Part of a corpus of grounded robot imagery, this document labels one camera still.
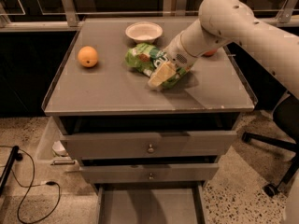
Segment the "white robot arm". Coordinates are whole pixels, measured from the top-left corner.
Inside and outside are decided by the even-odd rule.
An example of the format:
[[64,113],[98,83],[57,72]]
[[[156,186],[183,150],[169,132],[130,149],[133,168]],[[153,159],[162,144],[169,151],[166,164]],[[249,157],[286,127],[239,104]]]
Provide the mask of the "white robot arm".
[[242,142],[256,140],[272,149],[298,152],[299,37],[258,20],[239,0],[203,0],[198,19],[164,49],[170,64],[167,73],[156,71],[149,85],[157,88],[170,78],[175,67],[187,68],[199,56],[229,43],[236,43],[282,84],[283,94],[272,112],[273,121],[292,141],[256,133],[243,133]]

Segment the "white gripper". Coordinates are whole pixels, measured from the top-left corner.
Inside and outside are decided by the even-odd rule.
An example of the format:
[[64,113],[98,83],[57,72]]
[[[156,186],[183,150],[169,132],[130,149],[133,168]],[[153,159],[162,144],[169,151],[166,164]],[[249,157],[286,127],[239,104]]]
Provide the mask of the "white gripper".
[[189,72],[198,60],[196,56],[191,55],[183,47],[181,41],[182,35],[183,33],[176,35],[169,45],[164,48],[164,52],[170,62],[160,64],[152,73],[148,81],[150,88],[156,89],[170,77],[174,76],[176,74],[176,67],[183,68],[186,72]]

